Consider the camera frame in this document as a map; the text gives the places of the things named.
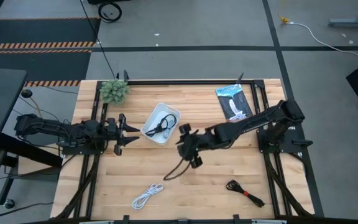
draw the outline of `wooden table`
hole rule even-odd
[[[285,98],[279,79],[264,82],[270,106]],[[93,80],[81,82],[73,123],[90,119],[96,83]],[[119,113],[124,113],[127,123],[140,129],[156,104],[166,103],[181,112],[179,125],[190,123],[193,130],[200,129],[203,133],[204,128],[225,122],[215,95],[215,89],[222,86],[226,85],[131,86],[131,93],[123,105],[109,105],[107,117],[118,118]],[[243,89],[255,113],[250,86],[243,85]],[[99,104],[97,120],[100,119],[101,107],[102,103]],[[127,135],[140,136],[140,139],[123,147],[122,156],[113,153],[114,142],[110,142],[101,156],[92,220],[122,220],[123,215],[130,215],[131,220],[231,219],[233,214],[239,214],[240,218],[274,218],[264,159],[259,152],[255,131],[240,136],[230,150],[202,152],[204,164],[201,167],[189,169],[181,177],[166,182],[162,180],[163,176],[180,160],[175,146],[179,130],[174,130],[165,146],[151,142],[141,133]],[[83,156],[76,156],[62,169],[51,217],[59,214],[76,192],[82,161]],[[282,166],[288,188],[302,206],[313,213],[302,163],[282,154]],[[266,205],[259,208],[245,196],[226,190],[225,185],[232,179]],[[152,196],[143,209],[134,210],[132,201],[151,184],[163,184],[165,188]],[[279,189],[277,192],[283,214]],[[88,193],[85,192],[81,215],[85,214],[87,199]]]

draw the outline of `white wire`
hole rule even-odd
[[[337,48],[335,48],[335,47],[333,47],[333,46],[330,46],[330,45],[328,45],[328,44],[323,43],[322,41],[318,40],[318,39],[313,35],[313,33],[311,32],[310,28],[307,27],[306,25],[303,25],[303,24],[300,24],[300,23],[296,23],[296,22],[287,22],[287,23],[285,23],[285,24],[302,26],[302,27],[308,29],[308,31],[310,32],[310,34],[311,34],[311,36],[314,38],[314,40],[317,41],[317,42],[319,42],[320,44],[323,44],[324,46],[327,46],[327,47],[329,47],[329,48],[331,48],[331,49],[337,50],[337,51],[342,52],[342,53],[347,53],[347,54],[352,54],[352,55],[358,56],[357,53],[354,53],[354,52],[351,52],[351,51],[346,51],[346,50],[339,50],[339,49],[337,49]]]
[[[150,188],[147,189],[141,196],[135,198],[132,202],[132,208],[135,210],[139,210],[144,207],[147,200],[150,198],[151,195],[155,195],[164,189],[164,185],[162,184],[152,184]]]

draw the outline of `black floor mat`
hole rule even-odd
[[[90,18],[96,33],[100,18]],[[96,37],[86,18],[0,19],[0,49],[91,47]]]
[[[90,50],[0,50],[0,68],[26,70],[26,86],[77,86],[90,56]]]

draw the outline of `chair wheel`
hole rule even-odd
[[[6,209],[11,209],[13,207],[15,207],[15,202],[11,199],[6,199],[4,205],[3,205]]]

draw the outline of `black cable with red tag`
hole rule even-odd
[[[258,206],[259,208],[262,208],[265,205],[265,203],[261,199],[255,197],[252,194],[248,193],[247,191],[243,190],[241,188],[240,184],[235,180],[231,180],[229,183],[227,183],[226,189],[242,193],[243,195],[245,195],[249,199],[251,199],[252,202],[254,202],[256,204],[256,206]]]

